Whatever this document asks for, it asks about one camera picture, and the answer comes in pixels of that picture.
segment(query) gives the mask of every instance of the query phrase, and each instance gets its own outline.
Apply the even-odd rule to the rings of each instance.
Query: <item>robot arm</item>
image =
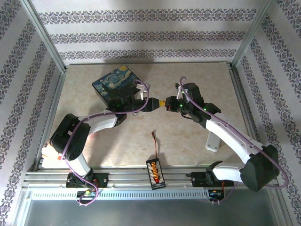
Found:
[[[207,183],[212,184],[219,180],[232,180],[243,182],[250,190],[259,191],[272,179],[279,175],[279,169],[274,166],[266,157],[254,149],[254,146],[260,148],[269,157],[278,163],[278,152],[275,147],[263,144],[251,139],[248,135],[244,137],[252,141],[253,146],[244,142],[232,129],[229,124],[223,124],[220,120],[211,117],[209,114],[196,108],[184,96],[179,84],[176,84],[178,95],[168,97],[165,102],[167,111],[180,112],[184,118],[189,115],[194,122],[200,124],[205,129],[214,133],[222,139],[241,159],[240,165],[226,164],[222,161],[217,161],[206,169]],[[198,87],[195,83],[187,83],[183,86],[188,95],[205,111],[214,114],[220,119],[224,119],[221,110],[212,103],[205,103]]]

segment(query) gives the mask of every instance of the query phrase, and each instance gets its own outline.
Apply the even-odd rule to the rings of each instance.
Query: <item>starry night box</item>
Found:
[[[132,90],[136,94],[139,90],[135,89],[134,80],[139,78],[125,65],[106,74],[92,83],[97,95],[105,101],[107,106],[116,98],[116,95],[126,90]]]

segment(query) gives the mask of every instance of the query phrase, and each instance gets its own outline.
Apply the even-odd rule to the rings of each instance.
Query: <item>metal corner post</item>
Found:
[[[274,0],[264,0],[262,4],[260,5],[254,20],[252,21],[248,31],[246,32],[246,35],[244,36],[244,39],[242,40],[233,60],[232,60],[232,67],[237,67],[240,59],[244,55],[248,45],[250,44],[252,38],[254,37],[258,27],[264,20],[267,12],[269,11],[271,5],[273,4]]]
[[[47,50],[50,52],[51,57],[54,59],[55,63],[57,64],[60,72],[64,72],[66,69],[66,65],[64,64],[59,52],[57,51],[54,43],[52,42],[50,35],[48,34],[43,22],[41,21],[38,12],[36,11],[35,7],[32,4],[31,0],[20,0],[22,3],[28,17],[34,24],[35,28],[39,36],[41,37],[42,41],[44,42]]]

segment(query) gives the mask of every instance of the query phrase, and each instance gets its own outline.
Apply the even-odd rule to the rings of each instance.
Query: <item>beige table surface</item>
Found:
[[[52,132],[68,113],[86,116],[101,112],[105,104],[92,82],[120,65],[71,65],[68,67]],[[176,96],[174,84],[186,76],[198,85],[205,102],[214,103],[233,125],[246,132],[226,63],[135,64],[127,65],[142,81],[151,85],[150,97],[165,100]],[[211,164],[217,160],[241,162],[221,143],[218,152],[206,150],[208,131],[199,124],[167,112],[161,107],[150,113],[131,114],[119,126],[89,136],[84,156],[91,166],[145,165],[155,153],[151,132],[156,131],[161,165]]]

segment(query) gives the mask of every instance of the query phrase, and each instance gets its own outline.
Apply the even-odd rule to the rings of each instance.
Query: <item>damask pattern wall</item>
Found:
[[[0,226],[10,225],[60,71],[19,0],[0,0]]]
[[[64,62],[231,61],[260,0],[33,0]]]
[[[300,15],[299,1],[275,1],[237,68],[258,139],[278,149],[290,179],[282,193],[293,225],[301,225]]]

